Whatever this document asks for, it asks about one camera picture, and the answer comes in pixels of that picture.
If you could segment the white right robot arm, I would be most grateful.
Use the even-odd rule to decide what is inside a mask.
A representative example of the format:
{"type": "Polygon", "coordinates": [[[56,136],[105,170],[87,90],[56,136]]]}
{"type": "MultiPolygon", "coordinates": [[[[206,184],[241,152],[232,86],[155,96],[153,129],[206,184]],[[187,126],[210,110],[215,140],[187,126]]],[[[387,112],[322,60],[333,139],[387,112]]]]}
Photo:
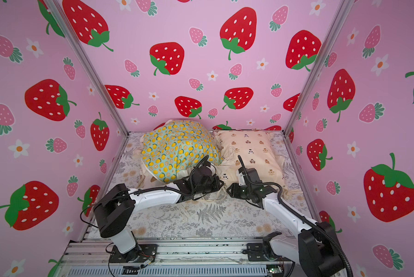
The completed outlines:
{"type": "Polygon", "coordinates": [[[227,189],[228,194],[270,213],[294,236],[292,241],[280,235],[269,237],[269,252],[299,264],[308,277],[354,275],[337,234],[329,223],[316,222],[300,214],[283,200],[283,187],[274,182],[262,182],[256,169],[241,167],[236,175],[238,182],[227,189]]]}

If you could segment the floral grey table mat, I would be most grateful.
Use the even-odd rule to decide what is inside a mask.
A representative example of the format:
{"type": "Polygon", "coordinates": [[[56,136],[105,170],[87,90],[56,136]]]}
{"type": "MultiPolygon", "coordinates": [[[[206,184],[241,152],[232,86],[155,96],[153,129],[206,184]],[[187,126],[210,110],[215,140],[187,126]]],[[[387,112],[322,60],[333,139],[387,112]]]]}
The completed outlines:
{"type": "MultiPolygon", "coordinates": [[[[110,183],[127,188],[157,187],[159,183],[142,172],[139,163],[142,133],[130,133],[127,145],[110,183]]],[[[135,210],[127,223],[137,239],[161,238],[253,238],[289,230],[272,214],[233,199],[225,189],[197,201],[166,204],[135,210]]]]}

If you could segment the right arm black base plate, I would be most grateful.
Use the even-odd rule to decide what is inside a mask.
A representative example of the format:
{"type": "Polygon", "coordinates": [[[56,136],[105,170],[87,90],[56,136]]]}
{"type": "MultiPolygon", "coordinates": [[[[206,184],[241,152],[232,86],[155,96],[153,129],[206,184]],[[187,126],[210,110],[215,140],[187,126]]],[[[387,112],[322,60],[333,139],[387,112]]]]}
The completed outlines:
{"type": "Polygon", "coordinates": [[[268,243],[248,243],[243,253],[250,262],[279,262],[280,256],[276,255],[268,243]]]}

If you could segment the cream bear print pillow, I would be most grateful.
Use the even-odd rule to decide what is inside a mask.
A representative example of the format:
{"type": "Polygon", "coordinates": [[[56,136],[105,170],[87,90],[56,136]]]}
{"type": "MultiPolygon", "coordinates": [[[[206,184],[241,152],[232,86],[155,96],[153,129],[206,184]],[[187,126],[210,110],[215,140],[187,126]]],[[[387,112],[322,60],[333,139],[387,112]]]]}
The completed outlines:
{"type": "Polygon", "coordinates": [[[226,186],[238,183],[238,170],[241,157],[247,169],[256,169],[263,182],[275,182],[282,186],[283,194],[288,193],[284,182],[283,162],[285,159],[275,155],[270,140],[273,136],[266,131],[215,130],[213,132],[220,154],[223,158],[217,167],[220,179],[226,186]]]}

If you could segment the aluminium frame post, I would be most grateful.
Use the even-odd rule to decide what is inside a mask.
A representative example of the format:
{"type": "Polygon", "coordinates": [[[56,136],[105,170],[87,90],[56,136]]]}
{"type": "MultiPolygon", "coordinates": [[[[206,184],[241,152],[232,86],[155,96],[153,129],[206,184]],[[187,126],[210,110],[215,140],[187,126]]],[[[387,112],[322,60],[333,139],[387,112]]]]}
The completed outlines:
{"type": "Polygon", "coordinates": [[[58,23],[59,27],[64,32],[64,35],[68,40],[71,48],[76,54],[92,85],[94,85],[100,98],[103,100],[105,107],[109,111],[113,120],[116,122],[119,130],[121,131],[124,137],[128,137],[129,131],[127,130],[126,125],[124,124],[119,113],[117,112],[115,105],[112,103],[111,97],[108,91],[106,90],[102,80],[100,79],[97,71],[95,70],[93,64],[91,63],[90,58],[81,46],[81,41],[76,36],[72,25],[68,22],[66,15],[62,9],[61,1],[47,0],[46,4],[51,10],[51,13],[56,22],[58,23]]]}
{"type": "Polygon", "coordinates": [[[346,0],[340,1],[340,4],[336,10],[335,16],[329,26],[328,32],[326,33],[326,37],[322,42],[322,47],[320,49],[319,54],[315,62],[313,63],[313,67],[311,68],[311,72],[308,74],[306,82],[303,86],[303,89],[299,95],[299,99],[295,105],[293,113],[283,130],[283,135],[285,138],[291,133],[291,130],[295,124],[295,121],[299,117],[299,113],[302,111],[303,106],[313,89],[315,82],[318,79],[318,75],[321,73],[322,67],[324,65],[325,58],[330,53],[344,23],[350,14],[352,6],[355,1],[353,0],[346,0]]]}

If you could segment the lemon print pillow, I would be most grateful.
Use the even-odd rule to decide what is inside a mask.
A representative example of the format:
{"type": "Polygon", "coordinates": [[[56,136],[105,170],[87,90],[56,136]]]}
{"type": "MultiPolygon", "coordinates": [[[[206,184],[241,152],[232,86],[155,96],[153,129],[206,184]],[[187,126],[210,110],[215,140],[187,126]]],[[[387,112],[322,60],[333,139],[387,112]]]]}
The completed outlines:
{"type": "Polygon", "coordinates": [[[188,175],[204,156],[222,163],[218,142],[201,123],[174,120],[142,137],[141,162],[146,171],[168,184],[188,175]]]}

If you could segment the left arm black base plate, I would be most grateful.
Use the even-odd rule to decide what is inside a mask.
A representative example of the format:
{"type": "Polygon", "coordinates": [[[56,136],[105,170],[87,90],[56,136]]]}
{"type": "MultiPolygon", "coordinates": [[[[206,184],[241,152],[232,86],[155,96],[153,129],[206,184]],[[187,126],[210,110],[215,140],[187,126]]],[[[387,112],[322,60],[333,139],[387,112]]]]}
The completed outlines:
{"type": "Polygon", "coordinates": [[[110,263],[145,263],[154,262],[157,253],[157,244],[139,244],[132,250],[122,254],[117,246],[111,250],[110,263]]]}

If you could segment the left aluminium frame post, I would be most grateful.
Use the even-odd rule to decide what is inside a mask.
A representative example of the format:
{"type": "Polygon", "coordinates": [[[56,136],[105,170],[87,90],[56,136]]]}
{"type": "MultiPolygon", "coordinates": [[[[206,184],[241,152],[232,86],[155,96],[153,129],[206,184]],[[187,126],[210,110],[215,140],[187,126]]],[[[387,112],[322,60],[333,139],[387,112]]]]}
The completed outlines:
{"type": "Polygon", "coordinates": [[[121,131],[124,137],[128,137],[129,131],[127,130],[126,125],[124,124],[119,113],[117,112],[115,105],[112,103],[111,97],[108,91],[106,90],[102,80],[100,79],[97,71],[95,70],[93,64],[91,63],[90,58],[81,46],[81,41],[76,36],[72,25],[68,22],[66,15],[62,9],[61,1],[47,0],[46,4],[51,10],[51,13],[56,22],[58,23],[59,27],[64,32],[64,35],[68,40],[71,48],[76,54],[92,85],[94,85],[100,98],[103,100],[105,107],[109,111],[113,120],[116,122],[119,130],[121,131]]]}

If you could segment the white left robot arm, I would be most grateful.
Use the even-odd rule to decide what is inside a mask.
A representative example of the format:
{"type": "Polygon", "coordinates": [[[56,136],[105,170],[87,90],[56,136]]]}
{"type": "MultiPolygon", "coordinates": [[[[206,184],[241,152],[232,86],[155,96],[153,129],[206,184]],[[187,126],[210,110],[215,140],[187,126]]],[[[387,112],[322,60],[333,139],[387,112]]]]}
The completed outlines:
{"type": "Polygon", "coordinates": [[[192,170],[188,176],[162,187],[128,189],[125,184],[118,184],[93,205],[92,209],[100,236],[113,242],[115,252],[123,256],[137,256],[142,249],[134,233],[127,227],[135,211],[195,201],[196,195],[215,193],[223,186],[224,182],[220,180],[213,167],[200,166],[192,170]]]}

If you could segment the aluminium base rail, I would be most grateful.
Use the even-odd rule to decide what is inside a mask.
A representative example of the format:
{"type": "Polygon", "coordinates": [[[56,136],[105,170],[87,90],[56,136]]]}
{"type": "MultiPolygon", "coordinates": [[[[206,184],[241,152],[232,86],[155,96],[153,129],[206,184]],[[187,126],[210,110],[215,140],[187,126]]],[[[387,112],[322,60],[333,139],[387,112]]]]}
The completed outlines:
{"type": "Polygon", "coordinates": [[[286,256],[270,261],[246,254],[261,238],[140,239],[144,255],[125,263],[107,240],[71,242],[56,277],[303,277],[286,256]]]}

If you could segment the cream large-bear print pillow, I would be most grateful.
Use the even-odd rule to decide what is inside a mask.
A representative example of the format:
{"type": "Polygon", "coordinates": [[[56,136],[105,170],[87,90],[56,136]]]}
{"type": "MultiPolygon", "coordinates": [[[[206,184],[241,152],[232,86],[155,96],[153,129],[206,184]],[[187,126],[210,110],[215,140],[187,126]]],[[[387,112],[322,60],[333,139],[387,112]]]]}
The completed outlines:
{"type": "Polygon", "coordinates": [[[144,150],[144,138],[143,136],[139,140],[139,147],[136,149],[135,154],[136,158],[139,160],[139,166],[140,166],[140,179],[138,188],[139,189],[146,189],[146,188],[154,188],[161,184],[161,182],[152,174],[149,172],[147,167],[145,166],[142,158],[142,151],[144,150]]]}

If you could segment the right aluminium frame post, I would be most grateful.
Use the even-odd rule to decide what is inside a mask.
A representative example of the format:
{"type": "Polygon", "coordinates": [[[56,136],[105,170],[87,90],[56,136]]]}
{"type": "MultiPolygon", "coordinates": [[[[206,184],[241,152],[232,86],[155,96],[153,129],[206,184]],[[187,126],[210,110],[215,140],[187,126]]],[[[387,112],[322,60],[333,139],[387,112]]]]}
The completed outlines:
{"type": "Polygon", "coordinates": [[[295,124],[295,121],[299,117],[299,113],[302,111],[303,106],[313,89],[315,82],[318,79],[318,75],[321,73],[322,67],[324,65],[325,58],[330,53],[344,23],[350,14],[352,6],[355,1],[353,0],[346,0],[340,1],[340,4],[336,10],[335,16],[329,26],[328,32],[326,33],[326,37],[322,42],[322,47],[320,49],[319,54],[315,62],[313,63],[313,67],[311,68],[311,72],[308,74],[306,82],[303,86],[303,89],[299,95],[299,99],[295,105],[293,113],[283,130],[283,135],[285,138],[291,133],[291,130],[295,124]]]}

